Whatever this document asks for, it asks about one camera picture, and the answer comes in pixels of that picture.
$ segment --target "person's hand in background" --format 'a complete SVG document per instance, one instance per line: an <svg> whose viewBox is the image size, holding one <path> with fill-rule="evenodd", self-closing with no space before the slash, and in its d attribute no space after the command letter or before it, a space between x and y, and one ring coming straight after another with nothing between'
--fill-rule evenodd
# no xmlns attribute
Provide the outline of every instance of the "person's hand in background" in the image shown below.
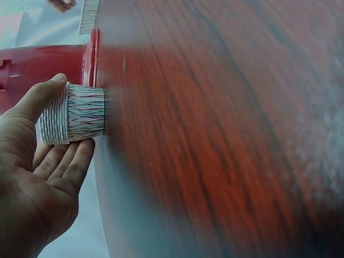
<svg viewBox="0 0 344 258"><path fill-rule="evenodd" d="M46 2L60 12L66 12L76 6L75 0L46 0Z"/></svg>
<svg viewBox="0 0 344 258"><path fill-rule="evenodd" d="M0 257L36 257L77 216L94 141L37 147L35 133L66 81L58 74L36 84L0 118Z"/></svg>

